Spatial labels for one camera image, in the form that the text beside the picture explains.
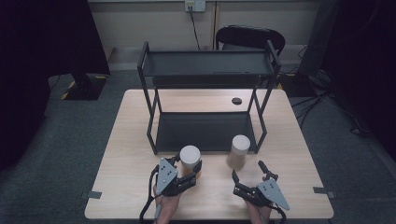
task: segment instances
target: power outlet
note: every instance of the power outlet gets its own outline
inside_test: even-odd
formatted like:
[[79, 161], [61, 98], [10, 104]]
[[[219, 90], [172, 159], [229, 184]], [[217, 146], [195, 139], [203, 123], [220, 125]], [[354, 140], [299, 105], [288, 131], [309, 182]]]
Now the power outlet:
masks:
[[184, 2], [185, 11], [195, 11], [195, 1], [185, 1]]
[[204, 12], [206, 11], [206, 1], [205, 0], [190, 0], [184, 1], [184, 10], [185, 11], [194, 11], [194, 12]]

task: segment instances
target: light wood tabletop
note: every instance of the light wood tabletop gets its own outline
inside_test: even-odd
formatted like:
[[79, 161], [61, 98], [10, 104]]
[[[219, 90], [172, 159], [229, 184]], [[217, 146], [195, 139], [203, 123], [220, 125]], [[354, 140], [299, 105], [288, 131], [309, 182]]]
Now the light wood tabletop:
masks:
[[[154, 91], [149, 93], [152, 99]], [[262, 100], [265, 90], [257, 90], [257, 94]], [[250, 95], [251, 90], [160, 90], [163, 110], [177, 112], [243, 111]], [[243, 103], [234, 105], [234, 97]], [[251, 111], [255, 136], [260, 136], [260, 123], [255, 110]], [[290, 206], [289, 211], [285, 210], [288, 218], [331, 218], [333, 210], [327, 195], [314, 192], [313, 187], [323, 185], [285, 92], [272, 91], [263, 117], [268, 134], [259, 153], [248, 154], [245, 167], [237, 172], [240, 183], [255, 187], [262, 182], [258, 165], [262, 160], [279, 175], [277, 183]], [[100, 199], [89, 199], [87, 218], [139, 218], [147, 201], [151, 171], [161, 157], [175, 156], [153, 154], [146, 136], [148, 125], [149, 110], [143, 91], [125, 92], [92, 187], [92, 191], [102, 195]], [[154, 140], [157, 126], [158, 115], [152, 130]], [[202, 155], [202, 175], [195, 187], [183, 193], [174, 220], [248, 219], [244, 201], [233, 195], [232, 170], [226, 158], [226, 153]], [[155, 202], [145, 218], [153, 218], [154, 212]], [[280, 214], [274, 211], [271, 218], [280, 218]]]

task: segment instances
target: white cap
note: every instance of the white cap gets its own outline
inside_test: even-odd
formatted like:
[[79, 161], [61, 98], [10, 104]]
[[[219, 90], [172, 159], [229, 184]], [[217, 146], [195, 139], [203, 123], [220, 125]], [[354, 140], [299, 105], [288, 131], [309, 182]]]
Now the white cap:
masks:
[[246, 155], [250, 147], [250, 140], [242, 134], [233, 138], [232, 151], [238, 155]]
[[183, 147], [180, 151], [181, 163], [188, 168], [192, 169], [196, 164], [198, 164], [200, 159], [201, 152], [198, 147], [186, 146]]

